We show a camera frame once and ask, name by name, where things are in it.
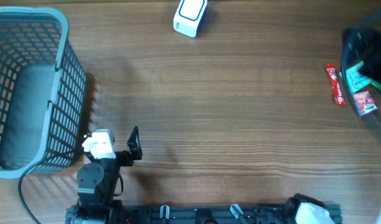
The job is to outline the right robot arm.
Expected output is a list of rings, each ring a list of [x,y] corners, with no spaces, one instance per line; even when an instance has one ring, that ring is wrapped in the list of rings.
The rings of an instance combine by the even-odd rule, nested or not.
[[[368,91],[352,89],[351,73],[355,72],[375,83],[381,89],[381,32],[372,27],[374,22],[381,20],[381,9],[363,18],[355,27],[344,29],[343,48],[337,77],[335,65],[326,64],[325,69],[331,83],[334,100],[338,105],[345,106],[348,98],[354,111],[370,129],[381,139],[381,115]],[[295,194],[286,202],[281,221],[283,223],[340,223],[341,219],[337,205],[326,205],[314,198]]]

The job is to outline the green Haribo gummy bag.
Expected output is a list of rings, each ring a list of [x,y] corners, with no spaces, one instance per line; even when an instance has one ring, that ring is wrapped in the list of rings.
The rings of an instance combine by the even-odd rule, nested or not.
[[[381,84],[379,82],[372,80],[370,84],[376,87],[379,91],[381,91]]]

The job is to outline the red stick packet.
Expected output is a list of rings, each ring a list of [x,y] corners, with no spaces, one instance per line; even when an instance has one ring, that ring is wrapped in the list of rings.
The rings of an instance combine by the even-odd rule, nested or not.
[[[340,83],[337,77],[337,71],[333,63],[325,64],[325,69],[329,77],[331,88],[334,94],[334,101],[339,106],[346,106],[346,99],[342,94]]]

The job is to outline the teal tissue pack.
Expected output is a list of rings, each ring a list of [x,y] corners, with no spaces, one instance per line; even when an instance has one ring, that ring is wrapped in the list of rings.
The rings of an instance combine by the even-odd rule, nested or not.
[[[371,78],[366,77],[359,72],[359,69],[362,68],[363,65],[364,62],[361,61],[353,67],[348,68],[346,71],[347,87],[351,95],[372,83]]]

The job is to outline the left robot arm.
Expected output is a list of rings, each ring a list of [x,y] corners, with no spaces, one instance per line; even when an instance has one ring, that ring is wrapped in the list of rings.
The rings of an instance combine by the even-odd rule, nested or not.
[[[116,152],[115,138],[110,129],[97,129],[85,136],[83,151],[90,160],[77,172],[78,200],[66,211],[66,223],[132,223],[115,190],[117,183],[124,189],[120,174],[122,167],[129,167],[141,160],[143,152],[139,129],[135,126],[127,141],[129,149]]]

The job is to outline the small red white packet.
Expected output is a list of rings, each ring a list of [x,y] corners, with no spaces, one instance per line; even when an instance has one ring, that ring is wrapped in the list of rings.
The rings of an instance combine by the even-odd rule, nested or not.
[[[374,99],[368,91],[357,92],[352,95],[357,107],[357,114],[364,116],[377,109]]]

